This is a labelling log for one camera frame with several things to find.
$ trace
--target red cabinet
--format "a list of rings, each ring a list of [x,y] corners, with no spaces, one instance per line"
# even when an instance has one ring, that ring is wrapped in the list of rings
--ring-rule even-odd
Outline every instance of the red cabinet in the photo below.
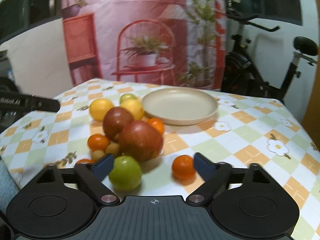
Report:
[[[65,46],[73,83],[75,70],[80,72],[81,82],[102,78],[94,27],[94,14],[83,14],[63,20]]]

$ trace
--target exercise bike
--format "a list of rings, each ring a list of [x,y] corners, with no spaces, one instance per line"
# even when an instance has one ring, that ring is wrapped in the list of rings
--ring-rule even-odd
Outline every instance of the exercise bike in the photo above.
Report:
[[[272,29],[250,22],[259,15],[244,17],[240,12],[232,7],[227,9],[227,17],[239,22],[238,33],[231,36],[235,41],[233,50],[226,56],[226,68],[221,86],[222,92],[239,94],[244,96],[263,97],[278,99],[284,104],[284,97],[290,87],[293,78],[300,78],[301,72],[297,71],[301,58],[307,60],[310,65],[317,64],[317,61],[308,56],[318,55],[317,44],[305,37],[296,37],[293,47],[299,52],[294,51],[293,60],[289,65],[286,76],[280,88],[273,87],[269,82],[264,81],[257,67],[247,53],[247,47],[251,40],[243,38],[245,25],[251,25],[267,32],[275,32],[280,29],[276,26]]]

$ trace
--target white wall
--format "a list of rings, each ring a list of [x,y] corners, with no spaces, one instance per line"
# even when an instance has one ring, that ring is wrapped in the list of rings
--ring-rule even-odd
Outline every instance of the white wall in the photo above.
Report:
[[[300,0],[303,26],[290,23],[255,19],[255,22],[268,28],[277,25],[279,31],[269,33],[253,26],[245,26],[244,36],[252,40],[248,52],[256,63],[264,80],[272,86],[280,87],[293,58],[293,39],[304,36],[319,44],[319,19],[316,0]],[[237,23],[228,20],[228,51],[232,50],[233,42],[230,37],[237,30]],[[301,122],[311,96],[316,66],[310,66],[305,60],[301,60],[299,71],[300,79],[295,78],[285,97],[285,104],[294,117]]]
[[[72,88],[62,19],[30,29],[0,46],[8,49],[13,74],[23,93],[55,97]]]

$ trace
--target table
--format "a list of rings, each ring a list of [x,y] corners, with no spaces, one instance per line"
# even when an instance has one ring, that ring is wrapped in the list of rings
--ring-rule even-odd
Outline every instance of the table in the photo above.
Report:
[[[164,88],[153,84],[89,80],[57,96],[57,114],[32,112],[0,135],[0,154],[17,185],[24,187],[46,164],[73,167],[90,156],[87,138],[103,133],[88,106],[96,98],[119,105],[121,94],[142,98]],[[201,152],[213,162],[235,167],[259,163],[294,198],[300,218],[292,234],[295,240],[319,240],[320,153],[301,125],[277,100],[206,91],[219,102],[217,120],[192,126],[166,126],[164,153],[143,163],[143,179],[137,195],[182,195],[203,181],[196,176],[184,185],[171,177],[171,164],[183,154]],[[112,189],[108,177],[103,183]]]

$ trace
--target green apple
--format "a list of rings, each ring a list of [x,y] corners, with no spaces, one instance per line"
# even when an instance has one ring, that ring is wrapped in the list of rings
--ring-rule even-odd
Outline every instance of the green apple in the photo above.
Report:
[[[137,97],[134,94],[125,93],[120,97],[120,104],[128,99],[137,99]]]
[[[131,156],[120,156],[115,159],[109,180],[114,189],[131,191],[141,183],[142,171],[139,163]]]

